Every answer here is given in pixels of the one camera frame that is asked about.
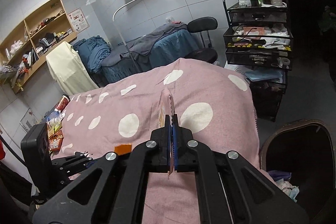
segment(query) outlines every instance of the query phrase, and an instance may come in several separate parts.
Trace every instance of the chair seat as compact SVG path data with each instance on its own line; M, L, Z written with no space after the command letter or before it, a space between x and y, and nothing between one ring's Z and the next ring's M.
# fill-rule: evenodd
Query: chair seat
M185 56L185 59L196 59L213 64L218 58L217 52L213 48L202 48L193 51Z

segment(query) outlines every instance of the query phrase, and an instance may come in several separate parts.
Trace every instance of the blue bed sheet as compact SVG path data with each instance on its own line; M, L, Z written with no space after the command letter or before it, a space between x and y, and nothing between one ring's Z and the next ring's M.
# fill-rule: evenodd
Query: blue bed sheet
M187 30L183 29L157 41L148 56L139 55L137 63L145 72L153 68L166 66L197 49L199 49L199 46L195 39ZM113 66L104 66L104 63L102 63L101 70L109 83L115 83L137 73L130 58L123 58Z

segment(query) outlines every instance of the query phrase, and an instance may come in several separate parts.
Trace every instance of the white polka dot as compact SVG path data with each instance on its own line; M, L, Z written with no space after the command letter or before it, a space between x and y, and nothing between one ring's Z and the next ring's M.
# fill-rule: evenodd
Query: white polka dot
M211 122L213 111L208 103L190 105L181 116L181 127L188 128L192 133L205 129Z
M80 116L77 121L75 122L75 127L79 125L79 123L81 122L81 120L84 118L84 116Z
M135 89L137 87L137 85L131 85L128 88L121 90L120 93L121 95L125 95L127 93L129 93L131 90Z
M104 93L102 93L102 94L99 96L99 103L101 103L107 95L109 95L108 92L104 92Z
M65 149L67 149L67 148L71 148L71 147L73 147L73 144L72 144L72 143L69 144L69 145L63 146L63 147L62 147L62 152L64 153L64 150L65 150Z
M68 119L67 119L67 121L69 121L72 117L73 117L73 113L71 113L69 116L68 116Z
M88 96L86 96L86 102L85 102L85 104L87 104L91 100L92 100L92 97L91 97L91 94L89 94Z
M119 134L125 138L135 135L139 128L139 118L134 113L126 115L119 122Z
M183 74L183 70L173 70L170 74L168 74L164 81L163 81L163 84L164 85L168 85L174 81L176 81L177 79L179 79Z
M89 125L89 129L94 129L99 124L99 122L100 122L100 116L94 118Z
M229 78L231 80L231 82L234 83L241 90L247 91L246 82L244 80L240 79L238 76L229 75L227 78Z

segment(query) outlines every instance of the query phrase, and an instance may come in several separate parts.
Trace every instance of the chair backrest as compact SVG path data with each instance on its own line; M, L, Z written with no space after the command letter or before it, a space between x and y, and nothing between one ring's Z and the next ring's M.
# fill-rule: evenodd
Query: chair backrest
M218 22L213 17L201 17L188 23L187 29L190 33L215 30Z

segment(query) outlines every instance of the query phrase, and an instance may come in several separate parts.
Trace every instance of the floor lamp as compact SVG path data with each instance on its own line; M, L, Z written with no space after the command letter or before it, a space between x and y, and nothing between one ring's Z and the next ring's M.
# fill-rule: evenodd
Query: floor lamp
M114 13L114 15L113 15L113 17L112 17L112 22L113 22L113 25L115 26L115 28L117 29L117 31L118 31L118 33L119 33L119 35L120 35L120 37L121 37L121 40L123 41L123 44L125 45L125 47L126 47L128 53L129 53L129 55L130 55L130 57L131 57L133 63L134 63L134 66L135 66L137 72L138 72L138 73L141 73L141 72L143 72L143 71L142 71L141 68L138 66L138 64L136 63L136 61L135 61L133 55L131 54L131 52L130 52L130 50L129 50L127 44L126 44L125 39L124 39L124 37L122 36L121 31L119 30L119 27L118 27L116 24L114 24L114 20L115 20L115 16L116 16L116 14L117 14L121 9L123 9L125 6L127 6L127 5L129 5L130 3L135 2L135 1L137 1L137 0L132 0L132 1L130 1L129 3L126 3L125 5L122 5L122 7L120 7L117 11L115 11L115 13Z

